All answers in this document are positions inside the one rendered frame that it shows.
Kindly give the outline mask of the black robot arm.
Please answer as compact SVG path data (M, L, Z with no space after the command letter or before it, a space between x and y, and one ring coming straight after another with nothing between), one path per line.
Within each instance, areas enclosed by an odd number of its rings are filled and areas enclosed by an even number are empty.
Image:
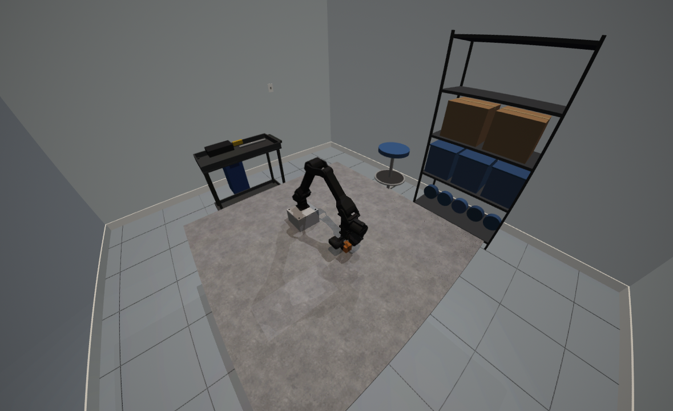
M345 239L349 240L351 245L355 247L355 245L359 244L364 239L368 226L364 222L358 220L360 213L352 199L347 197L341 188L338 179L336 179L333 173L333 167L328 166L328 162L316 157L305 162L303 169L305 169L305 174L303 175L301 185L294 191L292 196L292 199L297 202L296 207L300 211L310 207L307 204L307 197L311 195L309 187L312 180L315 178L315 175L319 175L325 179L329 190L331 190L331 193L336 200L338 215L341 216L341 226L345 229L350 229L351 231L347 232ZM352 215L353 212L355 214Z

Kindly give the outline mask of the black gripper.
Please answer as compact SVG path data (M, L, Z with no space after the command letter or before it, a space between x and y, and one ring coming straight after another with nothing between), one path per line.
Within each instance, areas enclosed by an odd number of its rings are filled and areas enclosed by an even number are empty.
M340 237L331 237L329 239L329 245L331 245L334 249L344 249L344 240L346 237L347 232L351 232L350 229L345 229L341 225L339 226L341 230L339 231L339 234L341 234Z

